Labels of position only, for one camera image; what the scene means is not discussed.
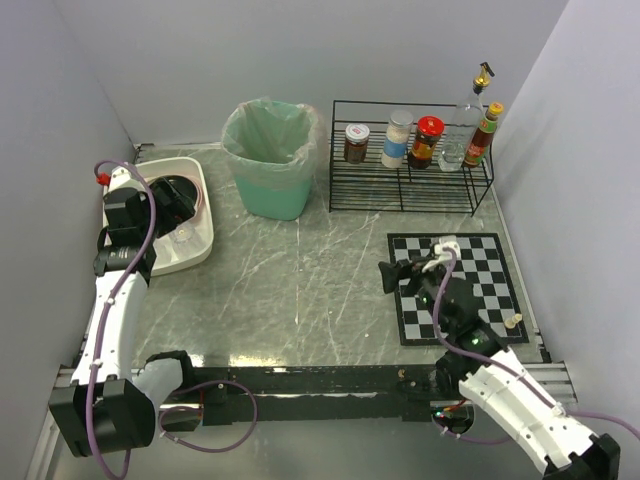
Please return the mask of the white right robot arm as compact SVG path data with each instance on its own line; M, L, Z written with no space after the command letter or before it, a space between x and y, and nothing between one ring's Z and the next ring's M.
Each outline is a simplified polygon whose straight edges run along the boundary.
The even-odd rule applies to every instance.
M423 303L446 353L436 363L441 392L483 410L528 455L545 479L616 479L621 448L570 414L528 373L480 316L471 282L450 262L381 262L383 290L399 288Z

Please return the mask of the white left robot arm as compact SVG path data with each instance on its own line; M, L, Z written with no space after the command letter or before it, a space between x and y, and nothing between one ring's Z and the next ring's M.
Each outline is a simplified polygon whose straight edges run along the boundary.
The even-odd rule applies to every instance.
M154 240L191 220L198 190L182 176L153 180L149 191L125 186L103 197L106 224L93 263L96 297L80 362L69 386L55 389L49 409L71 453L90 445L112 453L148 446L160 405L195 384L186 351L154 354L132 375L133 336L156 261Z

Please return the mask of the white jar blue label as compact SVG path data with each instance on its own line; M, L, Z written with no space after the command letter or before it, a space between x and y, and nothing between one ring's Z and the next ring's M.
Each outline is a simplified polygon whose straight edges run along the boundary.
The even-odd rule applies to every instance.
M381 153L381 163L385 167L398 169L402 166L412 127L410 112L395 110L391 113Z

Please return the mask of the clear wine glass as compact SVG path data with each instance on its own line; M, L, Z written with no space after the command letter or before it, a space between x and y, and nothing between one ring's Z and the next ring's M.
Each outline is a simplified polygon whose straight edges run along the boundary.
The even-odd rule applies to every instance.
M189 223L178 226L169 234L176 256L180 259L197 256L204 249L204 242L195 227Z

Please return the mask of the brown sauce bottle yellow cap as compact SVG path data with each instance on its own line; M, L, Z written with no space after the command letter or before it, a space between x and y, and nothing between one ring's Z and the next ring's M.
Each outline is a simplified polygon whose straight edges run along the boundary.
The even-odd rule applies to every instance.
M475 168L483 161L503 112L504 105L500 102L493 102L487 107L464 154L463 164L468 168Z

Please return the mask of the glass oil bottle gold spout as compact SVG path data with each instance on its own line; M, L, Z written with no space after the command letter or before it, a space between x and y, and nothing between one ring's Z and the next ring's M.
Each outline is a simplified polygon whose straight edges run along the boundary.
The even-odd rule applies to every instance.
M456 106L437 157L442 172L454 172L461 168L466 148L483 116L483 93L494 76L489 63L482 62L469 95Z

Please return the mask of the black small plate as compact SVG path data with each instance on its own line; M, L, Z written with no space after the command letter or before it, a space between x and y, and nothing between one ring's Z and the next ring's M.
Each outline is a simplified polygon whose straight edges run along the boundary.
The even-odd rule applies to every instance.
M160 177L156 184L162 192L162 205L173 216L189 219L195 215L198 189L191 180L183 176L170 175Z

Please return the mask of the silver lid spice jar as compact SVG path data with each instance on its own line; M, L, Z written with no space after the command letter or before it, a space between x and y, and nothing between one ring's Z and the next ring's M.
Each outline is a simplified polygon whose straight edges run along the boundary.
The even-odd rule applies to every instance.
M348 124L345 128L343 156L346 162L363 163L366 159L370 129L365 124Z

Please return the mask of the red lid sauce jar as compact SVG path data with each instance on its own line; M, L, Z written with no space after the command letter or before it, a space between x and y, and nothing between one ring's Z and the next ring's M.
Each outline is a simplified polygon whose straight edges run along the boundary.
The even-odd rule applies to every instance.
M435 116L421 117L416 124L414 142L407 154L412 169L426 169L445 130L444 122Z

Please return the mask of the pink plate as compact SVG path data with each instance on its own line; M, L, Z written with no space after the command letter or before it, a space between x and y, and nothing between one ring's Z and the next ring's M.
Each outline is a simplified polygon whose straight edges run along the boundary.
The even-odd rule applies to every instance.
M198 201L197 201L197 206L196 206L196 213L195 213L195 215L193 217L189 218L189 219L192 219L192 218L196 217L199 214L199 212L201 211L201 209L202 209L202 204L203 204L203 201L204 201L203 186L195 178L191 178L191 177L187 177L187 176L183 176L183 177L186 177L189 180L191 180L196 185L196 187L198 189ZM175 217L177 219L180 219L181 221L189 220L189 219L182 219L182 218L179 218L179 217L176 217L176 216L173 216L173 217Z

